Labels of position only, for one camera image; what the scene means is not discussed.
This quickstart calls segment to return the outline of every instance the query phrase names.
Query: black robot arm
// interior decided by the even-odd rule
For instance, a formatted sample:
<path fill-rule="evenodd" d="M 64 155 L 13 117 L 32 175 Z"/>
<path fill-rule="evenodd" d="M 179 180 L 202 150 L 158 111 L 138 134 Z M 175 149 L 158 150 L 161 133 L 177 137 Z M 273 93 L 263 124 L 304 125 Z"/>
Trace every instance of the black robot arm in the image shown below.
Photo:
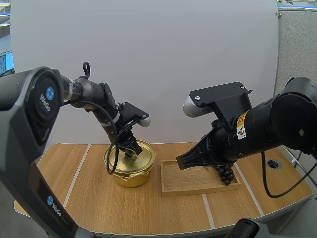
<path fill-rule="evenodd" d="M 184 113 L 198 117 L 215 112 L 212 130 L 186 154 L 180 169 L 233 164 L 241 158 L 284 144 L 317 158 L 317 85 L 292 78 L 284 90 L 252 108 L 239 82 L 190 92 Z"/>
<path fill-rule="evenodd" d="M 87 112 L 93 112 L 110 141 L 113 142 L 113 128 L 104 113 L 94 106 L 80 103 L 80 101 L 92 102 L 103 107 L 111 116 L 118 133 L 125 129 L 124 133 L 118 138 L 120 150 L 125 152 L 127 156 L 132 156 L 135 153 L 140 154 L 142 149 L 133 136 L 131 127 L 126 129 L 125 126 L 133 120 L 137 120 L 137 123 L 143 127 L 149 126 L 149 114 L 128 102 L 116 105 L 109 85 L 106 83 L 96 84 L 89 80 L 90 66 L 87 62 L 83 64 L 83 68 L 85 76 L 81 76 L 74 81 L 61 76 L 64 99 L 74 101 L 72 106 L 76 108 L 84 108 Z"/>
<path fill-rule="evenodd" d="M 135 122 L 150 124 L 149 115 L 137 107 L 129 103 L 117 106 L 107 84 L 89 81 L 88 67 L 84 64 L 86 75 L 75 81 L 47 67 L 0 79 L 0 180 L 33 220 L 54 238 L 94 237 L 94 233 L 74 222 L 35 164 L 44 152 L 60 107 L 72 103 L 92 111 L 110 140 L 114 138 L 108 123 L 115 122 L 116 131 L 121 134 L 119 147 L 128 155 L 141 152 L 131 126 Z"/>

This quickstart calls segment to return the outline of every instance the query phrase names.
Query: yellow warning sticker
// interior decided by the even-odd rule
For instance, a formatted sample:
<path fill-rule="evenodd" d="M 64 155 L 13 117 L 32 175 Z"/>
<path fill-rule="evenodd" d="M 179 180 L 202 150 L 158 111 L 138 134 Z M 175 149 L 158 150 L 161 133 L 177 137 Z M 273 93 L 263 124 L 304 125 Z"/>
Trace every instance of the yellow warning sticker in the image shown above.
<path fill-rule="evenodd" d="M 246 114 L 247 114 L 247 112 L 246 112 L 246 113 L 243 113 L 243 114 L 239 117 L 239 119 L 238 119 L 238 121 L 237 121 L 237 127 L 240 127 L 240 126 L 244 125 L 244 119 L 246 118 Z"/>
<path fill-rule="evenodd" d="M 237 121 L 237 136 L 238 136 L 238 139 L 241 140 L 245 137 L 247 137 L 247 134 L 246 134 L 246 131 L 245 131 L 245 128 L 244 128 L 244 119 L 246 118 L 246 113 L 243 113 L 239 118 L 238 118 L 238 121 Z"/>

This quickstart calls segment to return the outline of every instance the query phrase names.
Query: black bracket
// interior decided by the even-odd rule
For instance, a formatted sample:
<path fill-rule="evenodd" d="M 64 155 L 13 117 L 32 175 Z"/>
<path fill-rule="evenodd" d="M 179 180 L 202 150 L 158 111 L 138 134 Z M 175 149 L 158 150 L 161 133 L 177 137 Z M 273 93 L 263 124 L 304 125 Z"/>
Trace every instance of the black bracket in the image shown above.
<path fill-rule="evenodd" d="M 251 92 L 242 83 L 235 82 L 191 91 L 189 96 L 197 107 L 211 107 L 224 129 L 230 131 L 232 119 L 252 108 L 248 97 Z"/>
<path fill-rule="evenodd" d="M 126 126 L 136 119 L 142 120 L 149 117 L 149 114 L 128 102 L 119 104 L 118 111 L 123 117 L 122 126 Z M 134 152 L 139 155 L 142 152 L 142 148 L 138 145 L 131 129 L 126 130 L 119 136 L 119 145 L 120 149 L 123 150 L 127 156 L 132 156 Z"/>

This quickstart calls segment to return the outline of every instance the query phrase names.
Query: gold pot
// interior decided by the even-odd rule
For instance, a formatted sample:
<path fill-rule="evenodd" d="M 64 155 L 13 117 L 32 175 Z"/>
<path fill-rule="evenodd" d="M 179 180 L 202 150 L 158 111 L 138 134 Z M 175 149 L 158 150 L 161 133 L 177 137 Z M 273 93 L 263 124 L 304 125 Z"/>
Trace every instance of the gold pot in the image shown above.
<path fill-rule="evenodd" d="M 150 175 L 150 170 L 154 165 L 156 153 L 152 145 L 149 143 L 137 140 L 142 152 L 137 156 L 125 156 L 124 152 L 119 150 L 118 164 L 113 172 L 114 181 L 124 187 L 137 187 L 144 184 Z M 106 165 L 108 150 L 104 155 Z M 115 159 L 115 146 L 111 149 L 109 158 L 109 169 L 112 170 Z"/>

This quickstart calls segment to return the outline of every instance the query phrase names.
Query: gray robot arm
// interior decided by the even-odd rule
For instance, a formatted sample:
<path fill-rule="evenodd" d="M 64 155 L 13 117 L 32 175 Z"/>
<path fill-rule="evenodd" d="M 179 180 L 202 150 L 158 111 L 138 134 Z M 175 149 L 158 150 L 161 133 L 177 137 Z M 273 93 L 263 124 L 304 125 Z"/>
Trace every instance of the gray robot arm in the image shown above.
<path fill-rule="evenodd" d="M 92 111 L 108 135 L 111 128 L 99 110 L 79 101 L 99 104 L 116 120 L 117 131 L 133 121 L 149 124 L 147 113 L 129 103 L 117 106 L 109 86 L 88 77 L 86 73 L 73 82 L 58 70 L 39 67 L 0 79 L 0 180 L 25 211 L 56 238 L 77 237 L 79 233 L 93 237 L 69 216 L 34 162 L 44 152 L 64 99 Z M 120 149 L 140 153 L 131 127 L 124 132 L 119 138 Z"/>

